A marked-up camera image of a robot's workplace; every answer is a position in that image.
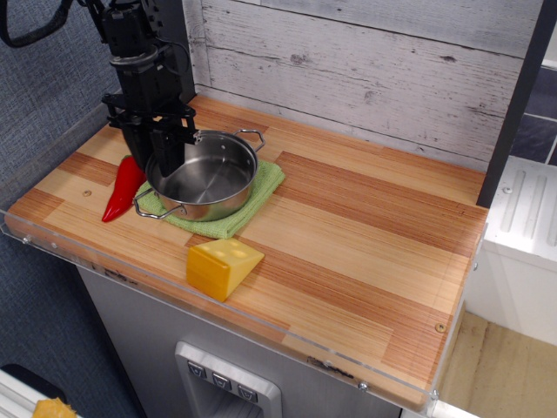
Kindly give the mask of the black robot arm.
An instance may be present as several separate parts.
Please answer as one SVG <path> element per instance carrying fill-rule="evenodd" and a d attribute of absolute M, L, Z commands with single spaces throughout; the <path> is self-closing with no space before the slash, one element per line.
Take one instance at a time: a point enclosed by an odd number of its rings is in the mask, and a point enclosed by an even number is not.
<path fill-rule="evenodd" d="M 88 1 L 102 41 L 110 49 L 120 92 L 102 101 L 109 122 L 124 134 L 140 169 L 153 161 L 163 176 L 185 161 L 195 142 L 192 64 L 182 10 L 161 1 Z"/>

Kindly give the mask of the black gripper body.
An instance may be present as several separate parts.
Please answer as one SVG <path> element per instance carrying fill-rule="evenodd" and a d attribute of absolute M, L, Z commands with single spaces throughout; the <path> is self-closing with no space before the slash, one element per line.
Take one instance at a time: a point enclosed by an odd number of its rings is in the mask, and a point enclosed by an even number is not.
<path fill-rule="evenodd" d="M 154 124 L 154 131 L 182 128 L 186 144 L 201 142 L 195 111 L 181 100 L 182 85 L 173 50 L 147 50 L 133 57 L 112 56 L 121 92 L 103 98 L 111 125 Z"/>

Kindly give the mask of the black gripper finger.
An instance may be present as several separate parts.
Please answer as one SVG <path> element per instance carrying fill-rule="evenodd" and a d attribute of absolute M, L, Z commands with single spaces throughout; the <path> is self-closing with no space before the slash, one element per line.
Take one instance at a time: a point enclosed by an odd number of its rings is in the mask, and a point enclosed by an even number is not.
<path fill-rule="evenodd" d="M 154 132 L 154 124 L 126 124 L 121 130 L 132 157 L 139 169 L 144 172 L 154 155 L 154 145 L 151 138 Z"/>
<path fill-rule="evenodd" d="M 185 161 L 185 140 L 182 128 L 155 130 L 151 134 L 154 157 L 163 177 L 173 174 Z"/>

